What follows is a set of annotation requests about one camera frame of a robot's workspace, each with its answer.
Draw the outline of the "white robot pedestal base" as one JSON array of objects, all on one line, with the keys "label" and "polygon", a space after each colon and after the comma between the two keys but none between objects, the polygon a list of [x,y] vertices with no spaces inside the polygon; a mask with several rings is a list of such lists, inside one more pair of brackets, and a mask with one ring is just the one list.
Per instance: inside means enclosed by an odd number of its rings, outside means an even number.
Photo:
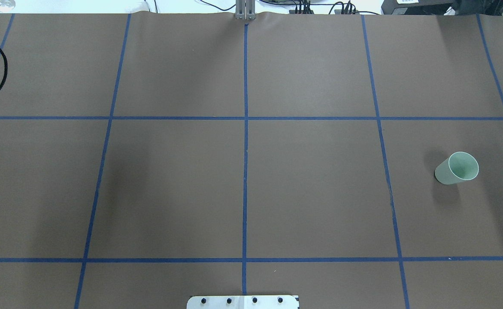
[{"label": "white robot pedestal base", "polygon": [[187,301],[187,309],[299,309],[294,295],[196,296]]}]

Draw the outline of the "aluminium frame post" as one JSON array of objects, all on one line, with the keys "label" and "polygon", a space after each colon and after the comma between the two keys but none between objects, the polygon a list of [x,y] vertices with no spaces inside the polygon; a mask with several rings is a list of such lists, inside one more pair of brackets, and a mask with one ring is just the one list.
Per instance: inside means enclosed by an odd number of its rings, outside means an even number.
[{"label": "aluminium frame post", "polygon": [[255,0],[236,0],[235,18],[236,20],[254,20],[257,17]]}]

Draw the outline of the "green plastic cup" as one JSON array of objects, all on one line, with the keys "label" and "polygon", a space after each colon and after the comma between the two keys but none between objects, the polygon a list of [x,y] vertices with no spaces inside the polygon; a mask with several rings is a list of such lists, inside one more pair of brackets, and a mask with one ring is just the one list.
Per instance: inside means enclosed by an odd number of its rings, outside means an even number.
[{"label": "green plastic cup", "polygon": [[438,165],[434,176],[444,185],[453,185],[475,179],[479,174],[479,163],[467,152],[452,153]]}]

